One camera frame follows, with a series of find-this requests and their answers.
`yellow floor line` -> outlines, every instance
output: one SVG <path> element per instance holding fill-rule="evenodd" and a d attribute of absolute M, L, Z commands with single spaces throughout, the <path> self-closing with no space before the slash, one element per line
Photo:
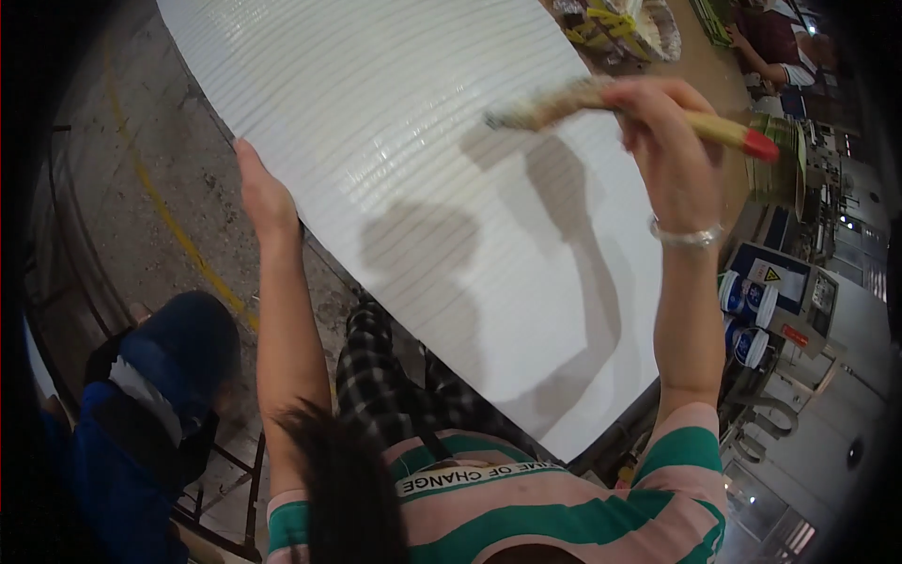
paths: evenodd
<path fill-rule="evenodd" d="M 247 319 L 248 325 L 251 326 L 254 332 L 259 332 L 260 320 L 257 318 L 256 314 L 253 313 L 244 304 L 244 302 L 235 295 L 232 289 L 229 288 L 225 282 L 223 282 L 223 279 L 219 277 L 219 274 L 217 274 L 216 271 L 214 271 L 210 266 L 210 264 L 204 259 L 203 255 L 200 254 L 198 248 L 194 246 L 194 243 L 191 242 L 191 239 L 188 237 L 179 223 L 175 220 L 175 217 L 172 216 L 169 209 L 166 207 L 166 202 L 163 200 L 160 192 L 158 192 L 157 189 L 153 187 L 151 176 L 147 173 L 147 167 L 145 167 L 144 163 L 141 161 L 141 155 L 138 153 L 138 149 L 134 145 L 134 139 L 128 131 L 122 108 L 119 106 L 119 96 L 116 94 L 115 77 L 113 76 L 113 65 L 110 59 L 108 36 L 104 39 L 104 74 L 106 74 L 106 95 L 109 96 L 110 105 L 113 107 L 113 116 L 115 117 L 116 125 L 119 127 L 118 133 L 125 140 L 125 147 L 132 158 L 132 166 L 134 167 L 134 172 L 138 175 L 138 180 L 141 181 L 141 184 L 144 186 L 144 190 L 147 192 L 147 195 L 151 197 L 151 200 L 153 200 L 153 205 L 157 208 L 157 212 L 160 214 L 160 217 L 162 217 L 163 223 L 166 224 L 166 227 L 169 228 L 169 230 L 175 236 L 176 240 L 181 244 L 182 248 L 185 249 L 185 253 L 188 254 L 191 262 L 193 262 L 194 265 L 197 266 L 198 270 L 200 270 L 200 273 L 203 274 L 204 278 L 206 278 L 211 284 L 213 284 L 213 287 L 216 288 L 216 291 L 219 292 L 219 295 L 221 295 L 223 299 L 225 299 L 225 301 L 228 302 L 230 306 L 232 306 L 232 309 L 235 310 L 235 312 L 239 316 Z"/>

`blue and white bucket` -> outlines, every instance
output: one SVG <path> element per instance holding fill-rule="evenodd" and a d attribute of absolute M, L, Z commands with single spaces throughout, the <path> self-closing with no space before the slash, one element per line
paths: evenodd
<path fill-rule="evenodd" d="M 739 273 L 724 273 L 717 296 L 721 300 L 721 310 L 766 328 L 774 316 L 779 291 L 774 286 L 760 284 Z"/>
<path fill-rule="evenodd" d="M 724 315 L 723 334 L 727 351 L 732 352 L 741 365 L 749 368 L 758 367 L 761 358 L 764 357 L 764 351 L 768 348 L 770 336 L 767 331 L 748 327 L 742 319 Z"/>

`black hair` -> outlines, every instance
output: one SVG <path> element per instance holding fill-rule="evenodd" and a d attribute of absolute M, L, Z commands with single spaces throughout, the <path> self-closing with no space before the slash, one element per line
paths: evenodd
<path fill-rule="evenodd" d="M 407 530 L 381 453 L 361 433 L 301 401 L 303 407 L 276 422 L 303 454 L 310 562 L 407 562 Z"/>

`silver bracelet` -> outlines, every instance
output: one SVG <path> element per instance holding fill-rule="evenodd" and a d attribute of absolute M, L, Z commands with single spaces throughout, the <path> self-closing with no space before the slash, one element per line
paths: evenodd
<path fill-rule="evenodd" d="M 658 224 L 658 218 L 655 216 L 651 216 L 649 230 L 651 231 L 651 236 L 655 237 L 664 245 L 707 247 L 720 241 L 721 236 L 723 235 L 723 227 L 721 227 L 720 224 L 694 233 L 668 233 L 667 231 L 661 230 L 661 226 Z"/>

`paintbrush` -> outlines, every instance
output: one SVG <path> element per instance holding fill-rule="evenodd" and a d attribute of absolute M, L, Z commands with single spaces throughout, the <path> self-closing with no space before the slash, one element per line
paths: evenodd
<path fill-rule="evenodd" d="M 619 108 L 602 101 L 599 87 L 609 81 L 599 77 L 576 80 L 561 89 L 519 100 L 501 111 L 487 111 L 485 123 L 492 129 L 540 131 L 584 109 L 620 113 Z M 701 139 L 738 149 L 765 162 L 779 157 L 777 145 L 761 132 L 720 116 L 684 111 L 686 121 Z"/>

